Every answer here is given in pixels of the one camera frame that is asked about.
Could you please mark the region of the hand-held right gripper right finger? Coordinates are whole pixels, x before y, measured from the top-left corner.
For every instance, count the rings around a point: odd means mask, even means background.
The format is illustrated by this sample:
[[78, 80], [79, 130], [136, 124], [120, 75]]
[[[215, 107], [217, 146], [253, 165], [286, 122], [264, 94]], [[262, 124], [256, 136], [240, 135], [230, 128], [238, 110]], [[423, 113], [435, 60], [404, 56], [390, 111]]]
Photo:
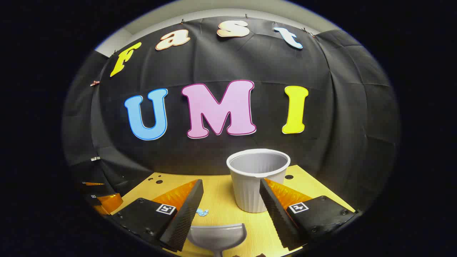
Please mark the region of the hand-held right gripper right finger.
[[261, 179], [260, 195], [282, 246], [288, 250], [315, 247], [357, 218], [357, 212], [328, 196], [311, 198], [266, 178]]

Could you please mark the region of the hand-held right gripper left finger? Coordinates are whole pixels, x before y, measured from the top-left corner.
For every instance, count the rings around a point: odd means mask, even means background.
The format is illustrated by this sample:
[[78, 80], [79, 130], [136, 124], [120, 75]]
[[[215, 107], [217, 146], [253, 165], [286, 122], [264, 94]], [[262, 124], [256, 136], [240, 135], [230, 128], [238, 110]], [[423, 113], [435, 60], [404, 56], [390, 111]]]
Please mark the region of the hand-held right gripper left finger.
[[111, 222], [144, 244], [182, 251], [203, 194], [203, 181], [197, 179], [153, 200], [139, 197], [112, 215]]

